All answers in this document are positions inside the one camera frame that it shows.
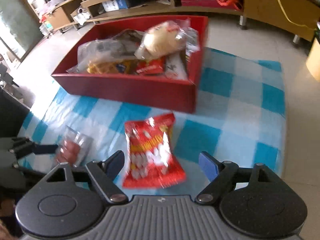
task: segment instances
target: black robotic claw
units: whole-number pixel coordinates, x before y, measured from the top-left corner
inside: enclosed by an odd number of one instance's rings
[[[58,165],[20,200],[16,216],[30,240],[299,239],[307,207],[267,166],[239,168],[206,152],[199,165],[211,183],[195,201],[136,195],[130,202],[112,182],[122,151],[85,168]],[[247,187],[234,190],[240,182]]]

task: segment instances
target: red tray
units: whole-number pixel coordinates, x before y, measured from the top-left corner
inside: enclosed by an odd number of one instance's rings
[[[170,80],[156,76],[127,74],[69,74],[77,64],[78,47],[88,41],[105,39],[125,29],[145,31],[167,20],[191,19],[191,27],[199,32],[200,51],[191,55],[187,64],[189,81]],[[197,86],[200,82],[203,47],[206,42],[208,18],[203,16],[160,15],[133,17],[95,25],[68,52],[52,77],[70,94],[105,98],[133,104],[192,113],[196,108]]]

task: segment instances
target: circular cover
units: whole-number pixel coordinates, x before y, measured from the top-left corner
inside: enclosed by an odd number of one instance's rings
[[[251,237],[276,238],[296,233],[307,216],[299,196],[285,193],[252,193],[236,190],[220,203],[223,218]]]
[[[104,210],[99,196],[74,183],[43,183],[17,204],[22,229],[41,237],[71,237],[94,224]]]

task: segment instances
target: beige floor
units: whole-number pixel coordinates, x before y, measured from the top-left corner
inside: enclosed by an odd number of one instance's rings
[[[293,35],[256,21],[248,21],[249,29],[237,27],[238,17],[217,15],[211,18],[208,46],[248,59],[280,61],[284,71],[287,106],[286,161],[282,177],[307,203],[308,218],[301,236],[305,240],[320,236],[320,83],[305,66],[303,49],[292,46]],[[32,104],[45,90],[50,73],[91,28],[55,34],[30,53],[12,74],[22,85],[27,103]]]

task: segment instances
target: red packet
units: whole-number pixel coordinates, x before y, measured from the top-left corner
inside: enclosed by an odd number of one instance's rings
[[[149,61],[140,61],[136,68],[139,75],[155,75],[164,72],[165,57],[153,59]]]
[[[123,187],[165,188],[186,179],[185,171],[171,152],[174,121],[170,113],[124,124],[129,167]]]

